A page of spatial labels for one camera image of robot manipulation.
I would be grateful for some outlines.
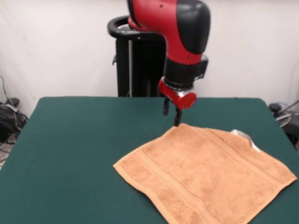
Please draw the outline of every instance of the green table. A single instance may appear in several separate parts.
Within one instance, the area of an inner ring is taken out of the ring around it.
[[[42,98],[0,171],[2,224],[161,224],[150,200],[112,165],[171,126],[162,98]],[[259,99],[201,98],[184,123],[249,134],[299,176],[299,158]],[[295,182],[252,223],[299,220]]]

